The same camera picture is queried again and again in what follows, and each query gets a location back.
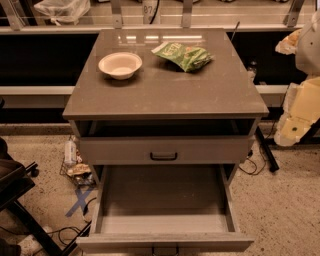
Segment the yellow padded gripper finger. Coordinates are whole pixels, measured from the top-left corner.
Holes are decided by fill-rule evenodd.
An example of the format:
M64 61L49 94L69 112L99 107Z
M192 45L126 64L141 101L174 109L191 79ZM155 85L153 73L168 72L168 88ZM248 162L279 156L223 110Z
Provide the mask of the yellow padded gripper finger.
M294 54L296 52L300 33L301 29L297 29L290 33L283 40L278 42L275 47L275 51L285 55Z
M320 77L307 79L300 85L291 83L283 110L274 141L288 147L298 143L320 118Z

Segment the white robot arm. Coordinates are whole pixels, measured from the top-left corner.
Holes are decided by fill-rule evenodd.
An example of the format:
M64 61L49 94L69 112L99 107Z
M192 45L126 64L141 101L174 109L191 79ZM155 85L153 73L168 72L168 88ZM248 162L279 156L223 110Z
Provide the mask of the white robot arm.
M276 51L294 53L296 68L307 75L300 85L289 85L274 135L277 145L292 146L320 119L320 11L280 41Z

